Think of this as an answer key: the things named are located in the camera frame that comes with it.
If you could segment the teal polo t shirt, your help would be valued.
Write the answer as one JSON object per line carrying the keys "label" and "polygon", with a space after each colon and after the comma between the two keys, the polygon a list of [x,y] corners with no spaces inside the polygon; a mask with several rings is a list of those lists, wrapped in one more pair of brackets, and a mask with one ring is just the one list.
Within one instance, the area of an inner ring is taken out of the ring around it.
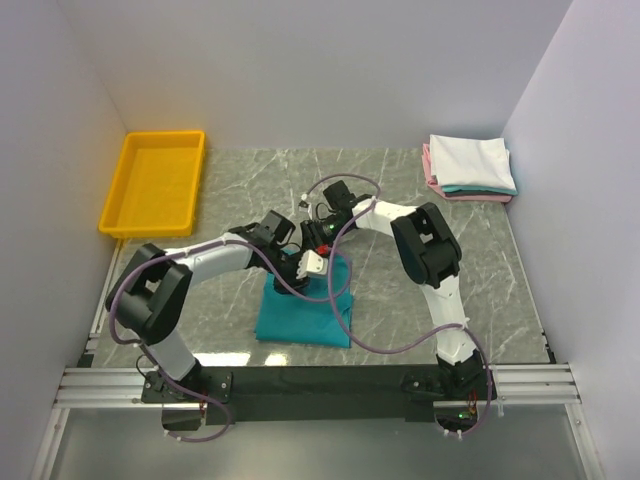
{"label": "teal polo t shirt", "polygon": [[[351,260],[343,253],[336,254],[333,264],[336,306],[343,323],[351,329],[353,296],[350,293]],[[254,328],[255,337],[262,342],[312,344],[336,348],[350,348],[351,339],[339,326],[328,302],[312,303],[294,295],[282,295],[273,287],[274,275],[266,276],[263,297]]]}

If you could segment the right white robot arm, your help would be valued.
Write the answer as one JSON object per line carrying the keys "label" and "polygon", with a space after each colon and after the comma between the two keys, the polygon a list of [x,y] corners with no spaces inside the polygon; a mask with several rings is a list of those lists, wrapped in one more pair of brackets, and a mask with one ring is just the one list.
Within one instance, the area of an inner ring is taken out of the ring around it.
{"label": "right white robot arm", "polygon": [[395,241],[408,278],[421,290],[433,330],[393,353],[410,350],[428,338],[436,339],[435,365],[408,381],[409,391],[429,400],[474,400],[486,389],[485,398],[495,398],[494,381],[487,355],[468,329],[460,295],[461,247],[437,206],[402,206],[375,196],[356,196],[339,180],[323,195],[329,215],[300,223],[302,251],[328,257],[333,266],[335,249],[342,237],[353,230],[370,230]]}

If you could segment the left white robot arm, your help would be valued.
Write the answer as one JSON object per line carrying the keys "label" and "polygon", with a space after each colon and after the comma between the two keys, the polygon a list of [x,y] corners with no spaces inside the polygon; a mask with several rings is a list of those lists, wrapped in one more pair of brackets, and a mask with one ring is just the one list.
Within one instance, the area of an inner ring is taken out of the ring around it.
{"label": "left white robot arm", "polygon": [[306,267],[320,266],[312,250],[286,247],[295,226],[270,211],[260,223],[231,229],[208,241],[163,250],[140,247],[105,300],[108,327],[119,345],[137,345],[185,394],[208,392],[202,366],[184,343],[177,324],[189,289],[217,276],[259,268],[276,278],[279,293],[301,293]]}

